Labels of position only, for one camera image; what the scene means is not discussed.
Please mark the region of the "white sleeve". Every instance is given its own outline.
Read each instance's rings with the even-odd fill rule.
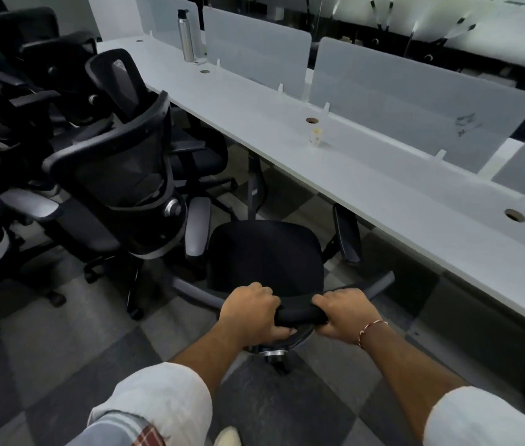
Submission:
[[[424,446],[525,446],[525,415],[504,399],[461,387],[434,406]]]
[[[91,410],[88,425],[112,410],[144,418],[166,446],[202,446],[213,415],[205,382],[192,369],[174,363],[146,367],[126,377],[106,402]]]

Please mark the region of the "desk leg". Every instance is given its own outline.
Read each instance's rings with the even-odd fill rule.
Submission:
[[[248,220],[256,219],[256,208],[259,198],[260,175],[260,158],[252,151],[248,154]]]

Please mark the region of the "shoe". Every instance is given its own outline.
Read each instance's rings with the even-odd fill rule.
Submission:
[[[217,436],[213,446],[242,446],[242,440],[235,427],[226,427]]]

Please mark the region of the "stainless steel bottle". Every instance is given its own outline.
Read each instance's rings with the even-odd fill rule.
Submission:
[[[190,22],[186,14],[188,9],[178,9],[178,28],[180,29],[180,41],[186,62],[194,61],[194,51],[192,50],[192,37],[190,36]]]

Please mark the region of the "long white table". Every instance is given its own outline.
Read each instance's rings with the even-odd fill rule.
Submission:
[[[98,48],[126,49],[150,89],[525,316],[525,224],[504,216],[525,214],[520,194],[150,36]]]

